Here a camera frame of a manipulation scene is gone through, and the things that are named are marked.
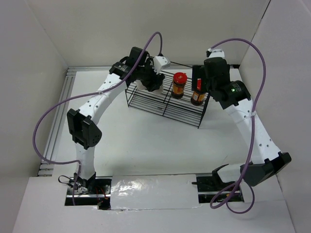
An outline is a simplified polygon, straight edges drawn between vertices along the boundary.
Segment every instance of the metal frame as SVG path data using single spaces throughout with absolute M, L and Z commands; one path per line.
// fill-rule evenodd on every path
M 165 75 L 163 92 L 160 95 L 156 95 L 145 90 L 138 90 L 136 84 L 131 83 L 125 90 L 128 107 L 140 109 L 199 128 L 207 109 L 209 95 L 206 94 L 204 104 L 194 106 L 190 101 L 193 93 L 191 90 L 192 79 L 188 77 L 184 88 L 184 96 L 179 100 L 174 99 L 171 96 L 174 74 L 168 71 L 161 71 L 161 73 Z
M 70 97 L 73 88 L 74 78 L 75 73 L 74 75 L 70 74 L 68 69 L 59 101 L 65 100 Z M 56 108 L 48 141 L 46 143 L 43 153 L 43 156 L 49 160 L 56 159 L 58 145 L 61 138 L 60 135 L 62 133 L 64 122 L 66 119 L 66 110 L 68 108 L 68 104 L 69 103 L 67 102 L 66 104 L 60 105 Z M 37 176 L 52 176 L 53 169 L 54 164 L 49 164 L 42 160 Z

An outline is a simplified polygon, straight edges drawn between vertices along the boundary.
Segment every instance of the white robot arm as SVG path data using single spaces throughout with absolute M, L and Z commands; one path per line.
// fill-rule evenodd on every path
M 148 69 L 148 64 L 141 63 L 142 66 L 138 67 L 137 72 L 133 72 L 130 76 L 131 82 L 139 80 L 142 85 L 148 83 L 148 86 L 144 86 L 144 89 L 149 89 L 149 91 L 161 89 L 164 75 L 160 74 L 160 71 L 169 67 L 170 61 L 164 56 L 156 56 L 152 59 L 152 64 Z M 102 93 L 102 91 L 122 82 L 122 77 L 124 77 L 128 70 L 130 70 L 129 66 L 120 62 L 115 63 L 104 83 L 98 89 L 99 94 L 91 97 L 78 110 L 70 109 L 67 113 L 69 132 L 72 135 L 73 141 L 76 143 L 77 160 L 81 161 L 78 182 L 86 188 L 92 186 L 91 183 L 96 176 L 94 168 L 95 145 L 102 137 L 97 124 L 112 101 L 127 88 L 127 82 L 123 82 L 108 92 Z
M 243 139 L 250 145 L 252 134 L 251 116 L 255 118 L 255 140 L 251 162 L 243 177 L 250 186 L 281 171 L 292 159 L 288 153 L 282 153 L 268 135 L 256 111 L 252 112 L 253 101 L 246 86 L 241 81 L 230 80 L 230 66 L 221 50 L 208 50 L 203 66 L 192 67 L 192 83 L 196 86 L 201 79 L 203 92 L 208 92 L 232 117 Z M 245 164 L 224 165 L 213 171 L 219 182 L 237 181 Z
M 98 89 L 102 92 L 121 82 L 124 74 L 129 70 L 127 65 L 135 62 L 135 57 L 139 55 L 139 49 L 132 48 L 130 58 L 123 64 L 115 63 L 110 70 L 103 85 Z M 245 142 L 249 145 L 251 138 L 251 113 L 253 101 L 251 96 L 241 81 L 230 81 L 229 66 L 224 59 L 222 50 L 213 50 L 203 66 L 192 67 L 192 83 L 201 79 L 202 89 L 208 92 L 220 103 L 222 108 L 233 118 L 239 128 Z M 129 82 L 140 81 L 148 91 L 156 91 L 161 88 L 164 75 L 159 72 L 170 65 L 170 61 L 163 56 L 156 56 L 142 62 L 136 72 L 134 72 Z M 104 111 L 115 99 L 115 97 L 127 88 L 129 82 L 123 82 L 115 89 L 104 94 L 93 96 L 87 103 L 82 105 L 77 111 L 70 109 L 68 112 L 69 131 L 73 141 L 76 143 L 77 159 L 81 161 L 81 171 L 78 182 L 86 187 L 92 188 L 92 181 L 96 173 L 94 169 L 95 145 L 101 139 L 102 133 L 97 128 L 97 124 Z M 250 185 L 255 186 L 278 173 L 290 161 L 288 153 L 282 153 L 274 144 L 264 128 L 256 112 L 255 115 L 255 143 L 252 153 L 251 163 L 248 165 L 244 180 Z M 213 171 L 212 175 L 220 183 L 235 182 L 241 175 L 241 170 L 245 164 L 225 165 Z

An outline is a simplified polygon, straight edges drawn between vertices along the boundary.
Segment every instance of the black wire rack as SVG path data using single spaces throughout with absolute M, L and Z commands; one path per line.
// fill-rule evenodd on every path
M 199 128 L 210 96 L 206 94 L 202 105 L 194 106 L 190 101 L 193 94 L 193 91 L 191 91 L 192 79 L 188 77 L 184 96 L 179 100 L 174 99 L 171 96 L 174 73 L 169 71 L 162 71 L 161 73 L 165 75 L 163 92 L 160 95 L 156 95 L 146 90 L 138 90 L 136 84 L 131 83 L 125 90 L 128 107 L 137 108 Z

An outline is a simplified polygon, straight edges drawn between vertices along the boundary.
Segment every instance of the white floor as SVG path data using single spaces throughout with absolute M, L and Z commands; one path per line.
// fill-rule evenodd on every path
M 190 69 L 183 72 L 191 77 Z M 107 73 L 78 72 L 71 96 L 96 91 Z M 231 77 L 241 79 L 237 69 L 231 70 Z M 78 109 L 87 100 L 71 101 L 69 108 Z M 248 152 L 238 128 L 212 98 L 197 129 L 128 108 L 125 93 L 121 93 L 105 111 L 98 127 L 103 132 L 95 149 L 98 176 L 208 173 L 223 164 L 243 163 Z M 75 147 L 66 121 L 57 160 L 74 159 Z M 55 166 L 54 175 L 71 176 L 74 170 L 75 165 Z
M 233 80 L 240 79 L 238 70 L 231 71 Z M 77 73 L 72 96 L 97 90 L 105 74 Z M 78 109 L 84 101 L 73 101 L 69 108 Z M 121 94 L 105 112 L 99 128 L 103 138 L 95 150 L 98 176 L 207 173 L 222 164 L 244 162 L 247 154 L 240 132 L 214 101 L 197 129 L 128 108 Z M 74 157 L 65 125 L 57 160 Z M 67 187 L 57 177 L 72 176 L 74 170 L 75 165 L 55 166 L 52 177 L 30 178 L 14 233 L 294 233 L 276 177 L 255 187 L 256 203 L 245 215 L 232 214 L 226 207 L 212 210 L 209 204 L 189 209 L 100 211 L 93 206 L 64 206 Z M 230 204 L 236 210 L 246 209 L 251 201 L 245 185 L 242 192 L 245 203 Z

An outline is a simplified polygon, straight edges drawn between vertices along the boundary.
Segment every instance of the purple cable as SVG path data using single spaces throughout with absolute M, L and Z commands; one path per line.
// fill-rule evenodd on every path
M 260 97 L 260 95 L 261 95 L 261 92 L 262 92 L 264 83 L 265 83 L 265 81 L 266 81 L 266 62 L 265 62 L 265 60 L 264 60 L 264 58 L 263 58 L 263 55 L 262 55 L 262 53 L 260 52 L 260 50 L 259 50 L 252 42 L 249 42 L 248 40 L 241 39 L 241 38 L 231 38 L 231 39 L 223 40 L 223 41 L 217 43 L 216 45 L 212 46 L 211 49 L 214 49 L 215 47 L 217 47 L 217 46 L 219 46 L 219 45 L 221 45 L 221 44 L 223 44 L 223 43 L 229 42 L 229 41 L 242 41 L 242 42 L 244 42 L 244 43 L 250 45 L 251 47 L 253 47 L 253 48 L 256 50 L 256 52 L 258 53 L 258 55 L 259 55 L 259 57 L 260 57 L 260 59 L 261 59 L 261 61 L 262 61 L 262 66 L 263 66 L 263 77 L 262 77 L 262 82 L 261 82 L 260 88 L 259 88 L 259 90 L 258 90 L 258 93 L 257 93 L 257 95 L 256 95 L 256 97 L 255 97 L 255 100 L 254 100 L 254 103 L 253 103 L 252 113 L 254 113 L 254 111 L 255 111 L 255 109 L 256 109 L 256 105 L 257 105 L 258 99 L 259 99 L 259 97 Z M 229 209 L 230 211 L 234 212 L 235 214 L 245 214 L 245 213 L 247 213 L 248 211 L 250 211 L 250 210 L 252 209 L 252 207 L 253 207 L 253 205 L 254 205 L 254 203 L 255 203 L 255 194 L 254 194 L 254 190 L 253 190 L 253 188 L 252 188 L 251 186 L 249 186 L 250 189 L 251 189 L 251 192 L 252 192 L 253 200 L 252 200 L 252 203 L 251 203 L 250 207 L 249 207 L 247 210 L 242 211 L 242 212 L 237 212 L 237 211 L 232 210 L 232 209 L 229 207 L 229 205 L 228 205 L 229 200 L 235 195 L 235 192 L 236 192 L 236 191 L 238 190 L 238 188 L 240 187 L 240 183 L 242 182 L 242 180 L 243 180 L 243 178 L 244 178 L 244 176 L 245 176 L 245 174 L 246 174 L 246 171 L 247 171 L 249 162 L 250 162 L 251 157 L 252 157 L 252 152 L 253 152 L 253 147 L 254 147 L 254 141 L 255 141 L 255 116 L 253 116 L 253 114 L 252 114 L 252 116 L 251 116 L 251 120 L 252 120 L 251 142 L 250 142 L 249 151 L 248 151 L 248 155 L 247 155 L 247 158 L 246 158 L 245 166 L 244 166 L 244 168 L 243 168 L 243 170 L 242 170 L 242 172 L 241 172 L 241 175 L 240 175 L 239 179 L 238 179 L 236 182 L 234 182 L 233 184 L 227 186 L 227 187 L 224 188 L 223 190 L 219 191 L 219 192 L 212 198 L 212 200 L 210 201 L 210 204 L 209 204 L 210 207 L 211 207 L 212 209 L 217 209 L 217 208 L 223 206 L 224 204 L 226 204 L 227 207 L 228 207 L 228 209 Z M 228 190 L 228 189 L 230 189 L 230 188 L 232 188 L 232 187 L 234 187 L 234 188 L 233 188 L 232 191 L 230 192 L 229 196 L 226 197 L 226 198 L 225 198 L 222 202 L 220 202 L 219 204 L 213 206 L 213 202 L 222 194 L 222 192 L 224 192 L 224 191 L 226 191 L 226 190 Z
M 152 34 L 152 36 L 149 38 L 149 40 L 147 41 L 145 47 L 143 48 L 143 50 L 141 51 L 137 61 L 135 62 L 134 66 L 132 67 L 132 69 L 130 70 L 130 72 L 128 72 L 128 74 L 125 76 L 125 78 L 119 82 L 117 85 L 111 87 L 111 88 L 108 88 L 102 92 L 100 92 L 100 94 L 102 93 L 105 93 L 107 91 L 111 91 L 112 89 L 120 86 L 123 82 L 125 82 L 128 77 L 130 77 L 130 75 L 133 73 L 133 71 L 135 70 L 135 68 L 137 67 L 139 61 L 141 60 L 144 52 L 146 51 L 147 47 L 149 46 L 150 42 L 152 41 L 152 39 L 156 36 L 156 35 L 159 35 L 160 36 L 160 52 L 159 54 L 162 53 L 162 46 L 163 46 L 163 40 L 162 40 L 162 34 L 160 32 L 155 32 Z M 68 102 L 70 100 L 74 100 L 74 99 L 78 99 L 78 98 L 82 98 L 82 97 L 86 97 L 86 96 L 94 96 L 94 95 L 99 95 L 98 92 L 93 92 L 93 93 L 88 93 L 88 94 L 83 94 L 83 95 L 78 95 L 78 96 L 74 96 L 74 97 L 70 97 L 68 99 L 65 99 L 59 103 L 57 103 L 56 105 L 54 105 L 53 107 L 49 108 L 39 119 L 39 121 L 37 122 L 37 124 L 35 125 L 35 129 L 34 129 L 34 134 L 33 134 L 33 147 L 34 147 L 34 150 L 35 152 L 37 153 L 37 155 L 39 156 L 40 159 L 50 163 L 50 164 L 57 164 L 57 165 L 66 165 L 66 164 L 73 164 L 73 163 L 79 163 L 79 167 L 78 167 L 78 171 L 77 171 L 77 175 L 76 175 L 76 178 L 74 180 L 74 184 L 73 184 L 73 189 L 72 189 L 72 203 L 73 205 L 75 205 L 75 201 L 74 201 L 74 190 L 75 190 L 75 186 L 76 186 L 76 183 L 77 183 L 77 180 L 78 180 L 78 176 L 80 174 L 80 171 L 81 171 L 81 161 L 80 160 L 72 160 L 72 161 L 67 161 L 67 162 L 56 162 L 56 161 L 52 161 L 52 160 L 49 160 L 47 158 L 45 158 L 38 150 L 38 147 L 35 143 L 35 137 L 36 137 L 36 134 L 37 134 L 37 131 L 38 131 L 38 128 L 39 128 L 39 125 L 41 124 L 42 120 L 46 117 L 47 114 L 49 114 L 53 109 L 55 109 L 56 107 L 58 107 L 59 105 L 65 103 L 65 102 Z

